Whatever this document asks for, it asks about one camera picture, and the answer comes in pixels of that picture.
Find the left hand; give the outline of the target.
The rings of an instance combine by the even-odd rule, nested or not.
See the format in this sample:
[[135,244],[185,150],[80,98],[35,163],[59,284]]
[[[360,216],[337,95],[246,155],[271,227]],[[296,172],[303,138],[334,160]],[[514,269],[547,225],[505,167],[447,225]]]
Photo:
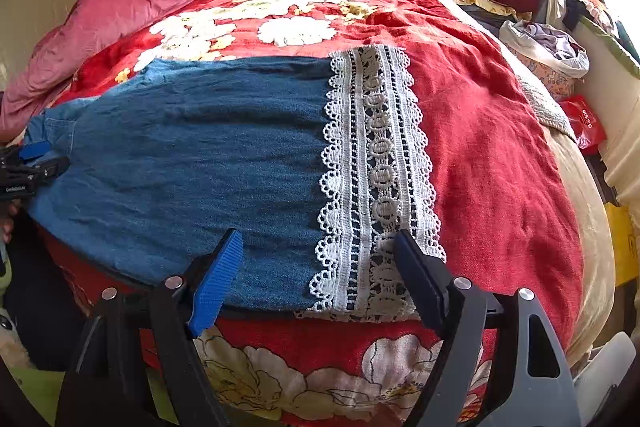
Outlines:
[[1,203],[0,230],[2,242],[5,244],[11,242],[14,228],[13,218],[20,211],[20,207],[21,203],[17,199],[11,200],[11,202]]

